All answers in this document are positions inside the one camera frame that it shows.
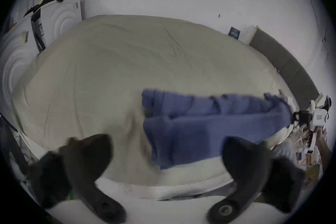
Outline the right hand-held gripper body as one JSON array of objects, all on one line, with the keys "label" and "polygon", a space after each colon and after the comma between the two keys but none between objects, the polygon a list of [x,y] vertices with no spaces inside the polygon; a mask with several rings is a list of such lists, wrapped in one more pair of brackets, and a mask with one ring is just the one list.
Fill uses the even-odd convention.
[{"label": "right hand-held gripper body", "polygon": [[326,124],[329,119],[330,107],[331,98],[326,96],[323,105],[316,106],[316,102],[311,100],[307,110],[300,110],[293,113],[293,122],[299,130],[296,142],[299,142],[303,154],[312,155],[314,153],[317,140],[317,128],[323,128]]}]

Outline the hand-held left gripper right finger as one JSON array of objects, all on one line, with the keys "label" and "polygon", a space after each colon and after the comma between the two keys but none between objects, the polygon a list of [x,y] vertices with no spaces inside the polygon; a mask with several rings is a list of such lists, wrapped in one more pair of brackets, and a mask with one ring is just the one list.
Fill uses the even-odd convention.
[{"label": "hand-held left gripper right finger", "polygon": [[265,143],[228,137],[222,148],[222,162],[237,187],[209,209],[210,224],[234,221],[260,194],[265,203],[283,213],[291,213],[295,208],[305,172],[287,157],[276,156]]}]

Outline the person's right hand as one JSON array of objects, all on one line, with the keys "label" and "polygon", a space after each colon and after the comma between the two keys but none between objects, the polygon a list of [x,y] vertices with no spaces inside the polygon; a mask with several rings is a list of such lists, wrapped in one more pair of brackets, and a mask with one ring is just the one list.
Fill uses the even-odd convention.
[{"label": "person's right hand", "polygon": [[316,144],[317,145],[324,145],[327,144],[326,142],[326,135],[327,130],[324,127],[317,127],[317,138],[316,138]]}]

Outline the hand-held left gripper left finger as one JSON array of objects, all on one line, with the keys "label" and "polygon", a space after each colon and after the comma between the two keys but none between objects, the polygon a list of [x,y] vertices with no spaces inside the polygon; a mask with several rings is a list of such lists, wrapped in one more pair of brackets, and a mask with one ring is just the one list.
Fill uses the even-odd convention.
[{"label": "hand-held left gripper left finger", "polygon": [[123,206],[95,184],[112,158],[113,147],[107,134],[82,140],[69,138],[57,151],[48,151],[28,167],[28,179],[37,203],[43,209],[51,209],[73,194],[102,221],[124,223]]}]

